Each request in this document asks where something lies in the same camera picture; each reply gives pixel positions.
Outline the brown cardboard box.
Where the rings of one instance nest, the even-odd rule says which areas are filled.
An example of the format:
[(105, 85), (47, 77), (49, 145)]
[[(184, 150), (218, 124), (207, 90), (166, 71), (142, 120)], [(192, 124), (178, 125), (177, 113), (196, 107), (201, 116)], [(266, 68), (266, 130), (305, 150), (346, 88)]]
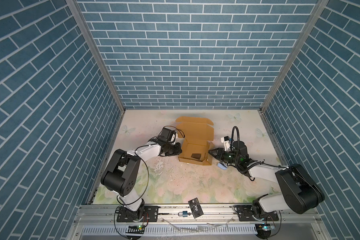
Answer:
[[(214, 123), (208, 118), (198, 117), (179, 117), (176, 119), (177, 128), (184, 132), (182, 143), (182, 153), (179, 161), (182, 163), (210, 166), (212, 156), (208, 151), (211, 150), (214, 140)], [(191, 158), (192, 154), (201, 154), (201, 159)]]

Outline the small dark brown block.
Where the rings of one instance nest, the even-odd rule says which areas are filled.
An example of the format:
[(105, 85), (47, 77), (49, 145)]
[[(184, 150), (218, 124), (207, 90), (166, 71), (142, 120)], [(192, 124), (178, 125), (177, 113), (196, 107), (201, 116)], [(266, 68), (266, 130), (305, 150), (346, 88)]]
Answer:
[(201, 159), (201, 157), (202, 157), (201, 154), (192, 154), (192, 155), (191, 155), (191, 158), (193, 158), (193, 159), (195, 159), (195, 160), (198, 160), (198, 161)]

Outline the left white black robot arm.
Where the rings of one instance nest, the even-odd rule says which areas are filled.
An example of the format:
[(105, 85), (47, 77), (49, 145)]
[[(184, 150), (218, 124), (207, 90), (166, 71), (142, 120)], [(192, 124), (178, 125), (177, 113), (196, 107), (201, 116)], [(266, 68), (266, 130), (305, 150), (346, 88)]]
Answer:
[(135, 150), (116, 150), (108, 162), (101, 177), (101, 184), (108, 190), (117, 193), (120, 204), (133, 214), (144, 209), (143, 197), (134, 190), (141, 162), (155, 157), (178, 156), (182, 153), (181, 143), (177, 138), (186, 135), (173, 126), (165, 126), (161, 132)]

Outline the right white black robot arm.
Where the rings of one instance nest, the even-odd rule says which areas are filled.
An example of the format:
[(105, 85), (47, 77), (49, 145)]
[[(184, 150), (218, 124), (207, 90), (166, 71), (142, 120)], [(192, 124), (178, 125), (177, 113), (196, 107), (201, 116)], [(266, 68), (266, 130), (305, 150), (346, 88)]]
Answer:
[(279, 194), (263, 195), (253, 201), (251, 211), (255, 218), (284, 210), (303, 214), (325, 200), (324, 192), (302, 165), (272, 165), (254, 160), (242, 141), (224, 141), (223, 148), (209, 150), (209, 155), (219, 161), (222, 169), (234, 167), (251, 181), (263, 179), (279, 186)]

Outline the light blue stapler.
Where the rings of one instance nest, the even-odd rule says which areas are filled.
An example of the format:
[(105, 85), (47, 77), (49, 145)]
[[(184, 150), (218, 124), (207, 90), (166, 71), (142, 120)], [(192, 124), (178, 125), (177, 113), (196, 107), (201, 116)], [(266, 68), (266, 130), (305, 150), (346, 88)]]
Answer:
[(218, 163), (217, 166), (222, 170), (227, 170), (228, 166), (224, 163)]

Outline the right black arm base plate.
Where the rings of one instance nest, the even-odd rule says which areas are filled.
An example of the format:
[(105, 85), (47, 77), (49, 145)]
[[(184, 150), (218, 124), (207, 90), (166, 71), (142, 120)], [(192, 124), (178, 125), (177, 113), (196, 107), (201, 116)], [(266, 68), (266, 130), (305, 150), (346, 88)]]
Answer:
[(266, 213), (259, 206), (252, 204), (234, 205), (234, 212), (238, 215), (240, 222), (264, 222), (264, 221), (278, 221), (278, 212)]

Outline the aluminium front rail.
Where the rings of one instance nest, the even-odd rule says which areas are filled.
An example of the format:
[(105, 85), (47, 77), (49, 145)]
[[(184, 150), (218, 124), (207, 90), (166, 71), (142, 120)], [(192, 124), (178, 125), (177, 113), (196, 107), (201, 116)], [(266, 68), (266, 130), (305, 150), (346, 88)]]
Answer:
[[(159, 207), (157, 222), (145, 224), (236, 224), (236, 223), (270, 223), (270, 224), (321, 224), (322, 218), (313, 209), (299, 215), (291, 210), (276, 211), (279, 220), (264, 222), (240, 222), (233, 206), (239, 204), (201, 204), (204, 214), (194, 219), (188, 204), (156, 204)], [(75, 217), (74, 225), (111, 225), (116, 222), (117, 205), (81, 205)], [(179, 217), (178, 213), (188, 211), (187, 217)]]

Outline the small blue connector on rail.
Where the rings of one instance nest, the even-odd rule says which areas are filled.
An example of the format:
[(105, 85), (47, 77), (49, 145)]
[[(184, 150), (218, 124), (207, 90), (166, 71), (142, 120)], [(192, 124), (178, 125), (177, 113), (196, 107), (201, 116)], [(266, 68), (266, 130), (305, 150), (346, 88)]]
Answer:
[(190, 213), (188, 211), (181, 211), (178, 213), (178, 216), (179, 217), (187, 217), (187, 216), (189, 216), (189, 214)]

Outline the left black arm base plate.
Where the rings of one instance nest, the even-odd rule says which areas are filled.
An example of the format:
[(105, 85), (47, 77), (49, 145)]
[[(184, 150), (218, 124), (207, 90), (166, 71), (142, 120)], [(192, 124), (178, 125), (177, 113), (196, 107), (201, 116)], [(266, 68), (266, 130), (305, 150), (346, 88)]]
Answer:
[(123, 206), (119, 206), (116, 210), (116, 222), (118, 223), (132, 223), (141, 222), (143, 218), (145, 222), (157, 222), (159, 214), (158, 206), (144, 206), (139, 207), (136, 212), (133, 212)]

